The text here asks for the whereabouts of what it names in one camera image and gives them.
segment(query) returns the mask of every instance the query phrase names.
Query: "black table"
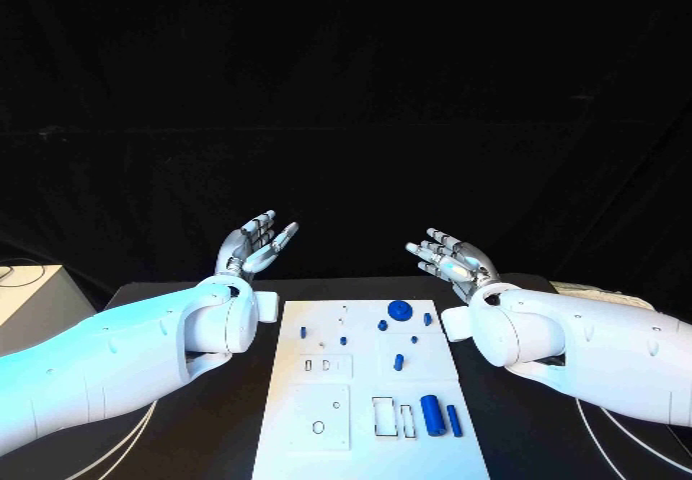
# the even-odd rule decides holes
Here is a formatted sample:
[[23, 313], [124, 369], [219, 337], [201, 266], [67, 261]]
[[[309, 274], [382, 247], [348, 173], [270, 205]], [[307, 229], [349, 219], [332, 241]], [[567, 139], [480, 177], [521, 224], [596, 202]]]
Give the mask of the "black table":
[[[503, 279], [524, 288], [552, 290], [541, 277], [508, 274]], [[193, 285], [126, 285], [110, 307]], [[438, 313], [460, 305], [449, 285], [433, 277], [263, 280], [254, 282], [254, 288], [278, 292], [281, 301], [433, 299]], [[278, 330], [278, 322], [260, 324], [248, 352], [160, 400], [137, 445], [110, 479], [251, 478]], [[588, 437], [574, 399], [490, 366], [472, 341], [450, 346], [490, 477], [617, 478]], [[584, 404], [584, 411], [629, 480], [689, 478], [635, 444], [594, 406]], [[10, 452], [0, 458], [0, 478], [65, 478], [110, 450], [144, 412], [56, 432]], [[692, 464], [666, 426], [619, 419], [662, 453]], [[98, 478], [117, 457], [81, 478]]]

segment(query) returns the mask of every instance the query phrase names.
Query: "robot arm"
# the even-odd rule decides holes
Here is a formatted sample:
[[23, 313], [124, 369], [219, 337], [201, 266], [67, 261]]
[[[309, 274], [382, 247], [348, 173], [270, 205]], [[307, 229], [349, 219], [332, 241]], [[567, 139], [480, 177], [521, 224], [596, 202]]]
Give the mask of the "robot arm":
[[[473, 337], [486, 360], [630, 417], [692, 426], [692, 325], [627, 305], [502, 283], [485, 254], [430, 229], [408, 244], [420, 268], [467, 306], [443, 312], [450, 341]], [[564, 355], [564, 365], [544, 359]]]
[[141, 408], [245, 352], [257, 322], [274, 322], [278, 310], [277, 294], [248, 282], [299, 228], [271, 241], [273, 218], [270, 211], [231, 233], [216, 274], [198, 286], [105, 310], [0, 357], [0, 455]]

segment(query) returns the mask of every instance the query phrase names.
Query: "blue cylinder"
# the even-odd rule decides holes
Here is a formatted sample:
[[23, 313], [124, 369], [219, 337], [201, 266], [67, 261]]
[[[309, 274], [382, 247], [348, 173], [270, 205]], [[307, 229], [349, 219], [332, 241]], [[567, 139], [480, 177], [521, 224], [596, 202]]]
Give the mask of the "blue cylinder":
[[443, 412], [440, 410], [440, 402], [434, 395], [426, 395], [421, 398], [423, 416], [426, 418], [426, 428], [428, 429], [428, 435], [438, 437], [447, 432], [444, 426]]
[[454, 436], [462, 436], [462, 425], [459, 424], [457, 409], [454, 405], [447, 405], [447, 415], [450, 416], [450, 425]]
[[395, 300], [387, 307], [387, 313], [400, 322], [405, 322], [414, 315], [414, 308], [404, 300]]
[[394, 359], [394, 369], [401, 372], [401, 367], [404, 366], [404, 355], [400, 353]]

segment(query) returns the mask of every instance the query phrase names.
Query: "hole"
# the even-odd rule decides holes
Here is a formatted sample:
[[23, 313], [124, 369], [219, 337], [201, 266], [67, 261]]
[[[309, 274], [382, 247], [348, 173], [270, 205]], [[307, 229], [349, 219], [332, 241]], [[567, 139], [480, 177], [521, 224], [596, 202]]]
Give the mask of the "hole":
[[493, 293], [490, 294], [483, 300], [486, 300], [486, 303], [496, 307], [500, 304], [500, 294]]

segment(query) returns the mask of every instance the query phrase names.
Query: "white board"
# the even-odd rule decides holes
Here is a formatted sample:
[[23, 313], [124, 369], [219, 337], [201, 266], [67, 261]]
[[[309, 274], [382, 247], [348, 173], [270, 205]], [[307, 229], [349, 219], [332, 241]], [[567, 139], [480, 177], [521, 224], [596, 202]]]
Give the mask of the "white board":
[[[489, 478], [434, 304], [408, 303], [414, 316], [405, 322], [389, 317], [389, 301], [286, 303], [255, 480]], [[430, 326], [424, 313], [433, 316]], [[397, 354], [404, 355], [401, 371], [394, 369]], [[426, 429], [426, 395], [440, 400], [447, 426], [440, 437]], [[397, 435], [376, 436], [376, 415], [381, 432], [392, 432], [392, 404]], [[402, 405], [411, 406], [415, 438], [405, 438], [411, 419]], [[457, 409], [460, 438], [447, 405]]]

